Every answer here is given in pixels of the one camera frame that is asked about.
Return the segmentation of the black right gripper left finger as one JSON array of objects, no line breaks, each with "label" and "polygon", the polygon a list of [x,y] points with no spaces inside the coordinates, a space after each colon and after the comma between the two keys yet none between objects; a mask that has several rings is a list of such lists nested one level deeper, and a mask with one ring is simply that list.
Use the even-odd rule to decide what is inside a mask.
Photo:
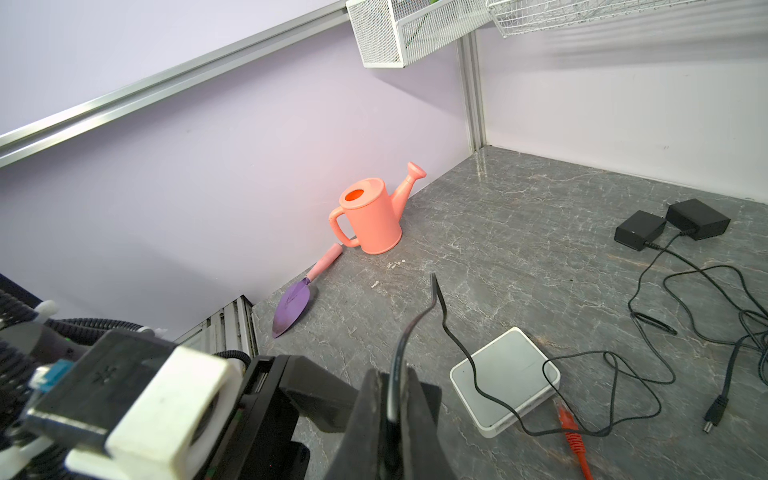
[{"label": "black right gripper left finger", "polygon": [[388,375],[369,370],[325,479],[385,479]]}]

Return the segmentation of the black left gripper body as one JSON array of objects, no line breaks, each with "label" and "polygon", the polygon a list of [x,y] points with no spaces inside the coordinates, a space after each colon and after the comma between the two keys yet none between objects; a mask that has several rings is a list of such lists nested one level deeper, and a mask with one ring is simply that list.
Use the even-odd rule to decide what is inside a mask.
[{"label": "black left gripper body", "polygon": [[299,411],[280,384],[290,358],[259,356],[246,370],[229,421],[197,479],[303,479],[308,447],[293,440]]}]

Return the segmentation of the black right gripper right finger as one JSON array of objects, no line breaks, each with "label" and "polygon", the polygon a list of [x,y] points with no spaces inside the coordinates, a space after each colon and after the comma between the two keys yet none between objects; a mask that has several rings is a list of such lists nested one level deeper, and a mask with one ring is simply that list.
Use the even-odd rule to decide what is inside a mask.
[{"label": "black right gripper right finger", "polygon": [[401,396],[401,456],[404,479],[455,479],[438,439],[440,387],[421,382],[413,368]]}]

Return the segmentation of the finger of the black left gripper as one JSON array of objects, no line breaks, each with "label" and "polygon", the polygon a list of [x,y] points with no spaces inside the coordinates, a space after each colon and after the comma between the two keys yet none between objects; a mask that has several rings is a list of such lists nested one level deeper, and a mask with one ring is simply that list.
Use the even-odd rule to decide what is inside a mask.
[{"label": "finger of the black left gripper", "polygon": [[301,416],[325,433],[343,433],[358,390],[304,356],[289,356],[281,391]]}]

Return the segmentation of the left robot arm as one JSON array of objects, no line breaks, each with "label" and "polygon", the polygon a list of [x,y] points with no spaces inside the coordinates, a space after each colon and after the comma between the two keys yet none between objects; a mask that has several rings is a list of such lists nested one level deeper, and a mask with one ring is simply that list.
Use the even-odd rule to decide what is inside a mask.
[{"label": "left robot arm", "polygon": [[302,356],[204,353],[1,296],[5,479],[300,479],[300,417],[346,428],[356,390]]}]

